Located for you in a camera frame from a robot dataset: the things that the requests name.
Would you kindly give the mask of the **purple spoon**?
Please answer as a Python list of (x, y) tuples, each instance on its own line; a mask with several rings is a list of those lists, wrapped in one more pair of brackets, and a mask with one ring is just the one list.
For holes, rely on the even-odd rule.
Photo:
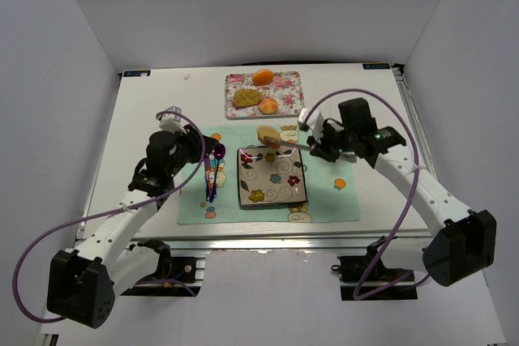
[(212, 203), (217, 196), (217, 174), (221, 161), (225, 157), (225, 145), (217, 142), (216, 146), (204, 160), (206, 199)]

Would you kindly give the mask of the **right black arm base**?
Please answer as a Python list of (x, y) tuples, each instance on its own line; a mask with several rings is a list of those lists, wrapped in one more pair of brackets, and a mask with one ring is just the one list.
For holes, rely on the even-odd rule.
[[(362, 255), (344, 255), (338, 258), (338, 264), (331, 266), (331, 272), (338, 276), (340, 281), (341, 299), (343, 301), (354, 300), (354, 289), (367, 269), (369, 263), (382, 246), (384, 237), (370, 244), (366, 253)], [(400, 268), (386, 267), (379, 260), (360, 288), (359, 294), (366, 294), (374, 289), (384, 286), (408, 271)], [(414, 274), (391, 288), (366, 298), (366, 301), (413, 301), (418, 299), (417, 288), (414, 287)]]

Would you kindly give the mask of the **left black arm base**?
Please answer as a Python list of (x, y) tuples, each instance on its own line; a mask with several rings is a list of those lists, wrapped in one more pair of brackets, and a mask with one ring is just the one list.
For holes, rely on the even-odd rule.
[(128, 288), (129, 297), (197, 297), (204, 279), (205, 257), (171, 251), (158, 276), (146, 276)]

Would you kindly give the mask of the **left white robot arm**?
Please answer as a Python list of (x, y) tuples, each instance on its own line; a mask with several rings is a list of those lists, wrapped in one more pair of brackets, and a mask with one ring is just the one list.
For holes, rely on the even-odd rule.
[(208, 158), (217, 143), (191, 125), (153, 133), (145, 157), (135, 166), (121, 212), (107, 217), (74, 249), (52, 258), (47, 310), (98, 328), (119, 295), (142, 279), (165, 278), (171, 268), (169, 246), (158, 240), (132, 245), (131, 240), (177, 189), (174, 177), (186, 164)]

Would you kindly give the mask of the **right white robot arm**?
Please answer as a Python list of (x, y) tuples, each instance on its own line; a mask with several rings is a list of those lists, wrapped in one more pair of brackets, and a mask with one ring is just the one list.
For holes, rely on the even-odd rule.
[(394, 128), (380, 128), (363, 98), (338, 105), (341, 120), (332, 123), (316, 107), (303, 109), (300, 130), (310, 132), (310, 153), (335, 162), (365, 160), (405, 196), (404, 209), (414, 209), (427, 226), (427, 239), (400, 238), (392, 230), (367, 248), (362, 274), (389, 269), (420, 271), (444, 287), (481, 271), (494, 262), (497, 222), (487, 210), (475, 211), (418, 164), (418, 149), (410, 137)]

